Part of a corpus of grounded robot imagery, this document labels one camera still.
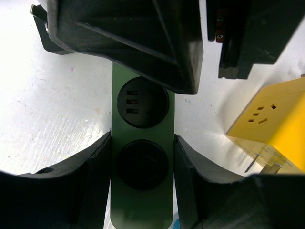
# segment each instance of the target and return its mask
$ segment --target green power strip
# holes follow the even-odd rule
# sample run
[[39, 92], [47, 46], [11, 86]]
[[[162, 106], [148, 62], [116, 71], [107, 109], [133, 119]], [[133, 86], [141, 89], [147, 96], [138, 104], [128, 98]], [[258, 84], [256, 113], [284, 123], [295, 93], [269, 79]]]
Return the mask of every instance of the green power strip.
[[[169, 110], [159, 124], [147, 129], [133, 127], [121, 118], [117, 97], [124, 84], [135, 77], [139, 75], [113, 64], [111, 221], [117, 229], [167, 229], [173, 219], [174, 93], [168, 91]], [[145, 191], [124, 184], [116, 170], [122, 148], [138, 139], [158, 144], [166, 153], [169, 166], [166, 178], [157, 187]]]

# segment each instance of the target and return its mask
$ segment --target yellow power outlet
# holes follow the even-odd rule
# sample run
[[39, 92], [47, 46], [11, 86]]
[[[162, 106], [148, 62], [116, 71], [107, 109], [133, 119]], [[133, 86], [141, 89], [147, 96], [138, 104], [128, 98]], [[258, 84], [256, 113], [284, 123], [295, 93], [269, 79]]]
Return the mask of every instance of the yellow power outlet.
[[264, 87], [227, 136], [262, 166], [305, 172], [305, 78]]

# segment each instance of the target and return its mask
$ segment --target screw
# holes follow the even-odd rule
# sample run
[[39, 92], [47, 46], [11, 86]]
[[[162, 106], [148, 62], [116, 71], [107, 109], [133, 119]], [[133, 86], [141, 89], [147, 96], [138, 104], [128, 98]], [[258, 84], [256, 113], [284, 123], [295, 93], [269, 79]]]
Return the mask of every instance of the screw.
[[217, 18], [217, 21], [223, 21], [223, 20], [224, 20], [223, 16], [219, 16], [219, 17]]

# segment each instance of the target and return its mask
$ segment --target blue object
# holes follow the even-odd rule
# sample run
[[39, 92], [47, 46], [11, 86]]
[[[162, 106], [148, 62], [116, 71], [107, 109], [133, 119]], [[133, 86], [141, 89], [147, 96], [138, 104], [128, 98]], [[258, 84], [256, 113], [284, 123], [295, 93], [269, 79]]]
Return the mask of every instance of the blue object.
[[173, 229], [180, 229], [180, 222], [179, 222], [179, 220], [177, 220], [175, 222], [175, 224], [173, 225]]

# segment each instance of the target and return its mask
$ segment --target yellow box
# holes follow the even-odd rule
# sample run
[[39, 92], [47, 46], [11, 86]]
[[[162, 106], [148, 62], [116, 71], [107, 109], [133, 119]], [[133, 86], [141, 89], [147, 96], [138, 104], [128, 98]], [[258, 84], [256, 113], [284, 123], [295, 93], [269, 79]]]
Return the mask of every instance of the yellow box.
[[262, 166], [305, 172], [305, 78], [265, 86], [227, 136]]

